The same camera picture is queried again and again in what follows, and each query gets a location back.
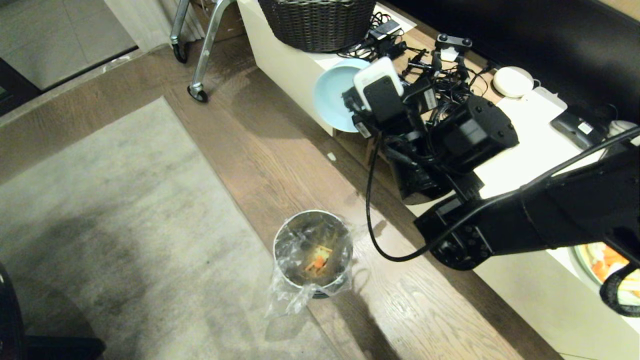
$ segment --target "black wall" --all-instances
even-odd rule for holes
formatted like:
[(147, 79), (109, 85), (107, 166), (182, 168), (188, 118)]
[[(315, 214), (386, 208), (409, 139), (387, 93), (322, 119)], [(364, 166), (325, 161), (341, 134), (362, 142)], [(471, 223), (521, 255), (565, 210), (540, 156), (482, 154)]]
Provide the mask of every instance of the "black wall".
[(388, 0), (474, 50), (528, 70), (569, 104), (640, 122), (640, 22), (595, 0)]

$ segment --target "floor mat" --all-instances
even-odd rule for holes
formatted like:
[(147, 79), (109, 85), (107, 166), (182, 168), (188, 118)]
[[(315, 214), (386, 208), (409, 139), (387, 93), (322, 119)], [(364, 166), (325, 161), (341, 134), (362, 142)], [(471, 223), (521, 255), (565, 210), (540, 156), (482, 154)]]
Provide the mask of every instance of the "floor mat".
[(272, 258), (164, 98), (0, 186), (26, 332), (110, 359), (333, 359), (308, 311), (264, 319)]

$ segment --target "wicker basket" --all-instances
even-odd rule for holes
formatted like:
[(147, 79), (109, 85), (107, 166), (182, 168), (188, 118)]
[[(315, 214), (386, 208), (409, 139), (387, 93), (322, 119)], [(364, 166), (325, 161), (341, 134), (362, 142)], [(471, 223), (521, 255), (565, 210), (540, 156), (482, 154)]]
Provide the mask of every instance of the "wicker basket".
[(369, 30), (375, 0), (259, 0), (273, 34), (297, 49), (321, 53), (353, 45)]

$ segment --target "blue bowl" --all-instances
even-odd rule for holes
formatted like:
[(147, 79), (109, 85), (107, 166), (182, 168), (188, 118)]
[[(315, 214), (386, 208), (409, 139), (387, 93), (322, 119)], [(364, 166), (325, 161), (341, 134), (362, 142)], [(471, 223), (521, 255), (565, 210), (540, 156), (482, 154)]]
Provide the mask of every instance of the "blue bowl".
[(357, 133), (351, 112), (344, 106), (342, 93), (353, 87), (353, 76), (369, 66), (361, 59), (347, 59), (325, 71), (314, 87), (314, 106), (329, 125), (346, 133)]

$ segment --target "black chair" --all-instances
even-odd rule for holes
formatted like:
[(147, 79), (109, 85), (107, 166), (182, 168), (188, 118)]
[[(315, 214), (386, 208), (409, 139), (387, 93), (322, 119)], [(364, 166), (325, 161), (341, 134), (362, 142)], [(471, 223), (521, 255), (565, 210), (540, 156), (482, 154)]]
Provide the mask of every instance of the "black chair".
[(100, 339), (26, 336), (13, 284), (0, 264), (0, 360), (96, 360), (104, 349)]

